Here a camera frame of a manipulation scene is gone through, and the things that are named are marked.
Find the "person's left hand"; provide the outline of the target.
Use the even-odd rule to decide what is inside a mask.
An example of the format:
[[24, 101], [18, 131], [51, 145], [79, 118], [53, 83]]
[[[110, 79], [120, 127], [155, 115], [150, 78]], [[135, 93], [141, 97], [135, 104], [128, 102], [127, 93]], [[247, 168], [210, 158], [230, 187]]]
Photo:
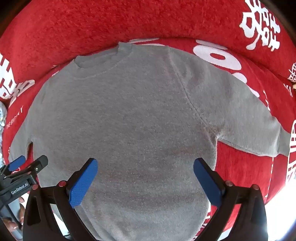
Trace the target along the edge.
[[1, 215], [2, 221], [4, 222], [6, 228], [10, 232], [15, 231], [17, 228], [20, 228], [21, 230], [23, 229], [23, 219], [25, 216], [25, 207], [23, 206], [24, 202], [25, 202], [25, 200], [23, 199], [23, 197], [19, 197], [18, 204], [19, 204], [20, 210], [18, 212], [18, 216], [19, 216], [19, 220], [20, 220], [20, 225], [13, 222], [13, 220], [11, 218]]

